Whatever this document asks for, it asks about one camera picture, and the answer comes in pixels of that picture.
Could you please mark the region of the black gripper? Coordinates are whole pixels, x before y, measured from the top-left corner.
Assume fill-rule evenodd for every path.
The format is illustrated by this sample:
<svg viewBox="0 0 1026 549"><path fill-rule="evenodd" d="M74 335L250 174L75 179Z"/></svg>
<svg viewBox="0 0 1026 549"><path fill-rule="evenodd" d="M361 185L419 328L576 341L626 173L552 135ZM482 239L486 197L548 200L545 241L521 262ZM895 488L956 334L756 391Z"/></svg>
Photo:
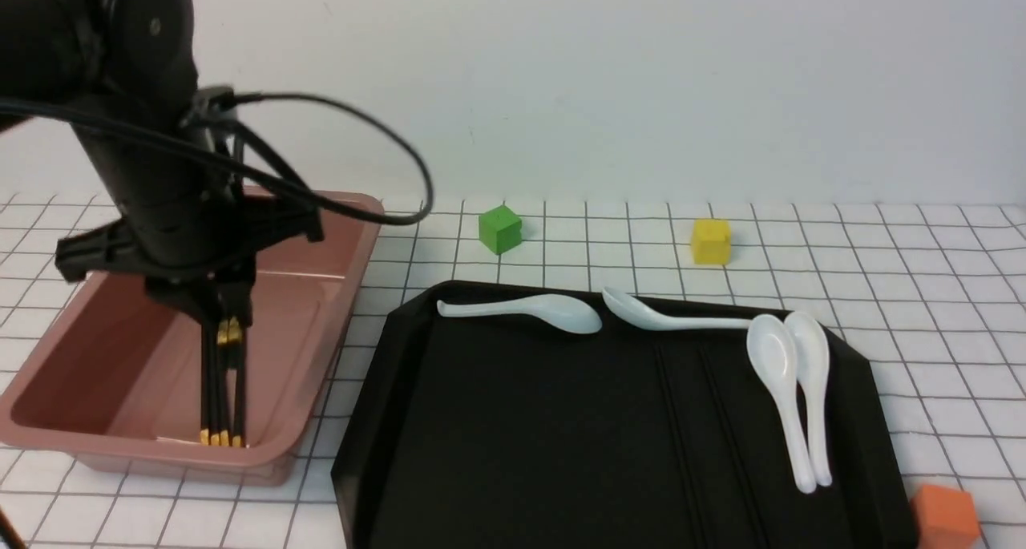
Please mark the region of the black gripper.
<svg viewBox="0 0 1026 549"><path fill-rule="evenodd" d="M207 345L220 321L252 326L256 253L293 237L324 239L316 207L293 199L232 188L190 204L160 207L170 215L127 214L77 237L60 240L56 268L67 282L89 272L135 275L144 290L200 326Z"/></svg>

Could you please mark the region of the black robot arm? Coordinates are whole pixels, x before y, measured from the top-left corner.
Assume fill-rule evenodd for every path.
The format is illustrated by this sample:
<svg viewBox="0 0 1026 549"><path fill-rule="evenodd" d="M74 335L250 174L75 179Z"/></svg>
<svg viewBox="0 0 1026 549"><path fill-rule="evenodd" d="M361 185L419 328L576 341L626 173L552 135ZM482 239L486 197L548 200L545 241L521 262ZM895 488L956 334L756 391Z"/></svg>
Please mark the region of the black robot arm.
<svg viewBox="0 0 1026 549"><path fill-rule="evenodd" d="M216 125L228 88L202 89L193 0L2 0L2 129L70 124L120 217L56 245L67 282L135 275L209 336L252 326L256 253L323 237L301 199L248 197Z"/></svg>

